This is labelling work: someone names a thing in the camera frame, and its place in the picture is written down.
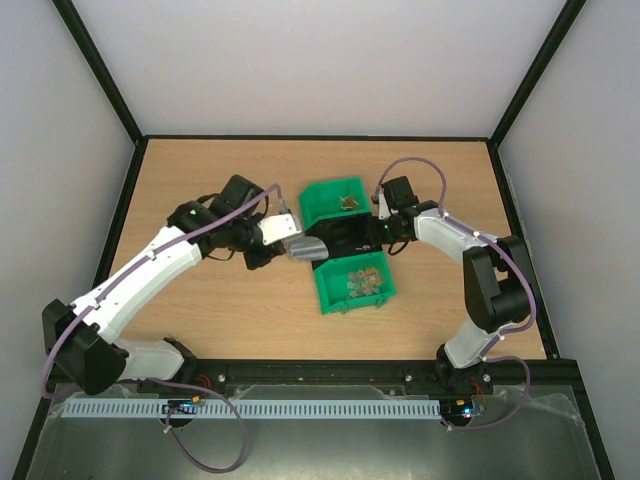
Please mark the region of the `silver metal scoop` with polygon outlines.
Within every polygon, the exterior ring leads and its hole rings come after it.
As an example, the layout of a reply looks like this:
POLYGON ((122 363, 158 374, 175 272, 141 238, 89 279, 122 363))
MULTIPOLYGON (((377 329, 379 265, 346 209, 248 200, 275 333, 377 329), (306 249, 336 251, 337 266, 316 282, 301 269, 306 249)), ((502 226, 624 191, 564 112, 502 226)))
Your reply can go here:
POLYGON ((293 260, 314 262, 326 260, 329 250, 326 244, 314 236, 296 236, 284 241, 286 254, 293 260))

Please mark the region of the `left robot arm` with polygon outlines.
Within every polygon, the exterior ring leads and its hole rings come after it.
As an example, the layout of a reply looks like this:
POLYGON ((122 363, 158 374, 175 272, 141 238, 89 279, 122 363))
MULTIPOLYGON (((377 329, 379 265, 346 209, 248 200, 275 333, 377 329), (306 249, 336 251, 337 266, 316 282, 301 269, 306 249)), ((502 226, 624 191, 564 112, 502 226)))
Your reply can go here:
POLYGON ((42 312, 48 352, 42 379, 59 368, 88 395, 124 380, 170 381, 191 352, 179 342, 134 341, 121 334, 164 287, 219 249, 240 253, 256 270, 287 251, 302 232, 286 204, 258 211, 279 185, 262 189, 240 175, 221 192, 180 204, 150 243, 115 274, 70 304, 55 299, 42 312))

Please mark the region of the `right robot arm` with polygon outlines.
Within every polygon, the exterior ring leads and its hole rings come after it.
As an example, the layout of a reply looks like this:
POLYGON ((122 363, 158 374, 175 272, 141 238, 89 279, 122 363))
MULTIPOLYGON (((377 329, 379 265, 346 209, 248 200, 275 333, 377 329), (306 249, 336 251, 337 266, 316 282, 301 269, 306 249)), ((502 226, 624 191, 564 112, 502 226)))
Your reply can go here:
POLYGON ((421 202, 405 176, 379 184, 372 201, 378 206, 378 218, 369 227, 374 244, 421 242, 462 266, 467 319, 438 348, 434 366, 439 387, 458 391, 498 342, 535 320, 536 293, 524 243, 516 236, 479 232, 439 203, 421 202))

